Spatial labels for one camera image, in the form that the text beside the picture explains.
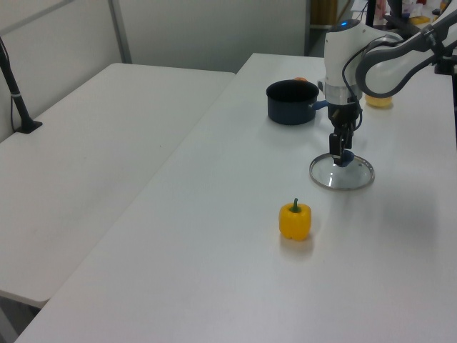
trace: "cable clamp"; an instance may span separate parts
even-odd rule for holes
[[[433,26],[430,24],[421,30],[422,37],[436,56],[443,56],[446,52],[443,42],[439,39]]]

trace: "yellow bell pepper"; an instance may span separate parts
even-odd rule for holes
[[[303,241],[311,229],[311,208],[297,204],[298,199],[281,207],[279,212],[279,231],[285,238]]]

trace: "saucepan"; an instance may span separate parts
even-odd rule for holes
[[[298,79],[275,82],[266,89],[268,117],[283,125],[299,125],[311,121],[316,110],[328,105],[317,101],[319,88],[309,81]]]

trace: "white wall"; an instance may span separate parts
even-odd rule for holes
[[[302,55],[309,0],[114,0],[135,64],[237,72],[254,52]]]
[[[0,33],[37,14],[65,3],[64,0],[0,0]]]
[[[73,0],[2,39],[32,118],[121,61],[107,0]],[[10,134],[9,90],[0,74],[0,141]]]

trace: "black cable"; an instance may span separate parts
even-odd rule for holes
[[[6,60],[8,61],[8,65],[9,65],[8,50],[6,50],[5,43],[3,42],[3,40],[1,39],[1,37],[0,37],[0,45],[1,45],[1,48],[3,49],[3,51],[5,51]]]
[[[360,16],[362,16],[362,17],[361,17],[361,20],[362,20],[362,18],[363,18],[363,13],[364,13],[364,11],[366,10],[367,7],[368,7],[368,1],[366,2],[366,4],[365,4],[365,6],[363,7],[362,11],[358,14],[356,20],[358,20],[358,18],[359,18]]]
[[[1,39],[1,37],[0,37],[0,47],[5,53],[6,60],[8,61],[8,66],[10,66],[8,50],[6,50],[5,43],[3,42],[3,39]],[[13,130],[13,132],[16,132],[16,129],[14,128],[14,124],[13,124],[13,96],[11,95],[10,98],[11,98],[11,101],[10,101],[10,116],[9,116],[9,118],[11,120],[11,129]]]
[[[347,62],[346,64],[344,64],[344,67],[343,67],[343,71],[341,72],[342,76],[343,76],[343,81],[344,81],[344,84],[346,85],[346,87],[348,88],[349,90],[349,93],[351,93],[351,96],[352,98],[354,99],[354,101],[356,102],[357,104],[357,109],[358,109],[358,115],[360,116],[360,120],[358,121],[358,124],[357,126],[354,128],[354,131],[357,130],[360,125],[362,125],[362,121],[363,121],[363,114],[362,114],[362,108],[360,107],[360,103],[358,102],[358,99],[357,99],[357,96],[356,94],[353,92],[351,86],[349,86],[349,83],[348,83],[348,80],[346,80],[346,75],[345,75],[345,72],[346,72],[346,68],[348,67],[348,65],[359,55],[361,54],[363,51],[365,51],[366,48],[368,48],[368,46],[373,43],[375,40],[377,40],[379,38],[376,38],[374,40],[372,40],[370,43],[368,43],[367,45],[365,45],[362,49],[360,49],[359,51],[357,51]],[[399,42],[387,42],[387,41],[384,41],[382,42],[381,44],[379,44],[379,46],[381,45],[386,45],[386,46],[395,46],[397,44],[400,44],[402,43],[402,41],[399,41]]]
[[[353,92],[351,86],[349,86],[349,83],[348,83],[348,80],[346,80],[346,75],[345,75],[345,71],[346,71],[346,68],[348,67],[348,65],[359,55],[361,54],[368,46],[369,44],[367,44],[366,46],[364,46],[362,49],[360,49],[359,51],[357,51],[347,62],[346,64],[344,64],[344,67],[343,67],[343,71],[342,71],[342,76],[343,76],[343,81],[344,81],[344,84],[346,85],[346,87],[348,88],[349,90],[349,93],[351,93],[351,96],[352,96],[352,99],[354,99],[354,101],[356,102],[357,104],[357,110],[358,110],[358,115],[360,116],[360,119],[358,121],[358,124],[357,126],[354,128],[354,131],[357,130],[360,125],[362,125],[362,120],[363,120],[363,115],[362,115],[362,108],[360,107],[360,103],[358,102],[358,99],[357,99],[357,96],[356,94]]]
[[[13,133],[16,132],[16,129],[14,128],[13,124],[13,96],[11,96],[11,115],[10,115],[10,120],[11,120],[11,128],[13,129]]]

